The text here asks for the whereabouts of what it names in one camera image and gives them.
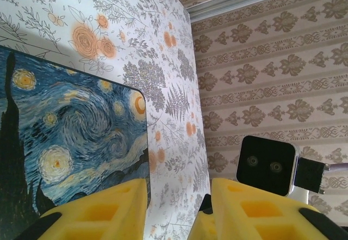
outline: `swirling blue sky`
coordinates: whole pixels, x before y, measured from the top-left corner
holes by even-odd
[[[8,54],[0,49],[0,113],[7,108]],[[134,112],[138,92],[109,83],[103,83],[105,89],[96,77],[20,53],[16,53],[15,74],[21,73],[18,70],[35,77],[34,88],[20,88],[15,80],[11,86],[20,111],[27,184],[33,183],[34,192],[43,178],[43,193],[55,204],[63,204],[77,193],[93,193],[112,172],[139,160],[147,148],[147,135],[146,118]],[[148,162],[128,174],[129,178],[147,176]]]

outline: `camera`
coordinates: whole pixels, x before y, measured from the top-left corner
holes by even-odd
[[[294,188],[299,150],[267,138],[244,137],[237,166],[240,183],[287,196]]]

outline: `painting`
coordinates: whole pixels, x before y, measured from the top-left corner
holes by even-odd
[[[0,47],[0,239],[134,178],[150,201],[146,109],[132,88]]]

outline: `black connector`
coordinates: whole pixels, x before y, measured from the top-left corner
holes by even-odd
[[[203,211],[204,214],[212,214],[213,213],[212,195],[206,194],[204,196],[199,211]]]
[[[306,190],[324,194],[321,181],[329,165],[301,157],[297,163],[294,185]]]

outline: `crescent moon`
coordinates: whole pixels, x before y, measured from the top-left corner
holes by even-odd
[[[135,99],[135,108],[137,110],[137,112],[139,114],[144,114],[145,113],[145,107],[141,108],[141,106],[139,105],[139,101],[140,100],[144,100],[142,96],[138,96],[136,99]]]

